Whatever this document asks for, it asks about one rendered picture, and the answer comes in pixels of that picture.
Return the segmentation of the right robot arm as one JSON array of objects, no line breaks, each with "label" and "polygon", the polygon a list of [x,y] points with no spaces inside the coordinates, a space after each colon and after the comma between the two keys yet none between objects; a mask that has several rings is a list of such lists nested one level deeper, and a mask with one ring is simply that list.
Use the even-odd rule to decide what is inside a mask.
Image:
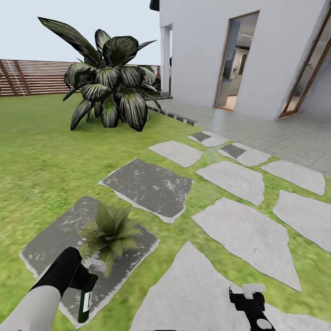
[{"label": "right robot arm", "polygon": [[229,288],[230,302],[235,304],[236,310],[244,311],[250,322],[250,331],[275,331],[273,325],[263,314],[264,298],[261,292],[266,291],[264,284],[243,284],[243,294],[233,294]]}]

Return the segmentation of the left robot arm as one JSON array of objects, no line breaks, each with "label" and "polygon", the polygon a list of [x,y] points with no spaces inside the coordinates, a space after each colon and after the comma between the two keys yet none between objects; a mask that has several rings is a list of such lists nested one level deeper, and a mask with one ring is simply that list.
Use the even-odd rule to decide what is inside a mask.
[{"label": "left robot arm", "polygon": [[68,247],[49,264],[11,315],[2,322],[0,331],[50,331],[61,298],[68,287],[91,292],[98,276],[91,270],[105,272],[104,261],[89,259]]}]

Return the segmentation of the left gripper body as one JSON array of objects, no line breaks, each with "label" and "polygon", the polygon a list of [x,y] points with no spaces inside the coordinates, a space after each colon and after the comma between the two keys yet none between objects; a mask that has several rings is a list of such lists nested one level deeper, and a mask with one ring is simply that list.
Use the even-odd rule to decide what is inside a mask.
[{"label": "left gripper body", "polygon": [[95,274],[91,274],[84,266],[83,274],[80,276],[78,280],[75,280],[71,283],[70,286],[72,288],[80,289],[82,291],[91,292],[98,280],[98,276]]}]

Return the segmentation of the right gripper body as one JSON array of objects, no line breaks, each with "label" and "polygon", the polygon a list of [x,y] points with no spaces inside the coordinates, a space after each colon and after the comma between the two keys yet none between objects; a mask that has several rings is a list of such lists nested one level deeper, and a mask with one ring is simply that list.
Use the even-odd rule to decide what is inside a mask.
[{"label": "right gripper body", "polygon": [[247,314],[247,310],[250,307],[256,307],[261,312],[265,311],[264,309],[264,298],[261,293],[253,293],[253,299],[247,299],[243,294],[233,294],[234,296],[234,304],[236,310],[244,311]]}]

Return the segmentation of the insectifuge atomizer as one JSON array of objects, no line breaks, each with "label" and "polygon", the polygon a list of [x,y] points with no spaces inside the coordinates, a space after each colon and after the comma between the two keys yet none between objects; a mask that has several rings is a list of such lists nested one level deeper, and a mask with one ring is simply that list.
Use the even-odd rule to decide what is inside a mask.
[{"label": "insectifuge atomizer", "polygon": [[91,294],[92,294],[92,292],[88,292],[88,291],[81,292],[80,309],[79,309],[79,316],[78,316],[79,323],[84,323],[89,318]]}]

